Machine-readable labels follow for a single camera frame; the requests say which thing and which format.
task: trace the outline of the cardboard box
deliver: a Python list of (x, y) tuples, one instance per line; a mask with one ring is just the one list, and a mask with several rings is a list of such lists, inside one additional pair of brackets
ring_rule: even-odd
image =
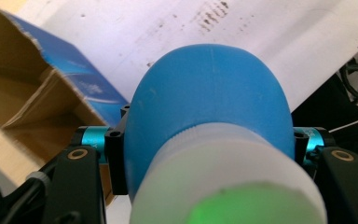
[(126, 103), (73, 45), (0, 10), (0, 169), (15, 184), (63, 150), (77, 127), (118, 124)]

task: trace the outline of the white surface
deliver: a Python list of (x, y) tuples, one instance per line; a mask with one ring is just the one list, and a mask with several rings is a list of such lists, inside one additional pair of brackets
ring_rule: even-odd
[(310, 176), (258, 134), (227, 123), (198, 125), (161, 147), (135, 196), (131, 223), (186, 223), (204, 198), (254, 184), (290, 190), (312, 208), (285, 211), (276, 223), (288, 217), (300, 223), (302, 216), (327, 223), (322, 195)]
[(130, 197), (117, 196), (113, 203), (106, 208), (106, 222), (108, 224), (130, 223)]
[(168, 51), (218, 43), (266, 63), (293, 110), (358, 51), (352, 0), (33, 0), (18, 15), (74, 43), (129, 101)]

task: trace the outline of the black cable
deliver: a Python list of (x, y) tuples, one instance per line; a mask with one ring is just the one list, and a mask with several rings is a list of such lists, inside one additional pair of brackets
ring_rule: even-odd
[(11, 206), (9, 212), (1, 221), (1, 224), (15, 223), (26, 204), (30, 203), (32, 199), (41, 191), (44, 190), (44, 184), (38, 179), (34, 179), (34, 183), (29, 187), (20, 198)]

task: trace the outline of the white cylinder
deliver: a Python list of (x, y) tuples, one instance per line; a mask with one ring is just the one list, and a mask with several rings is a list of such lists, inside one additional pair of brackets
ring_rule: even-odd
[(159, 150), (131, 223), (326, 223), (326, 213), (294, 161), (243, 127), (206, 123)]

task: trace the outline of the desk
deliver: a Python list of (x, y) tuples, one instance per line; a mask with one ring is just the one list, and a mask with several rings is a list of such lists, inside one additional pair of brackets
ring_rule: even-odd
[(129, 101), (165, 53), (216, 43), (259, 57), (294, 110), (358, 51), (358, 1), (351, 0), (6, 0), (0, 7), (74, 43)]

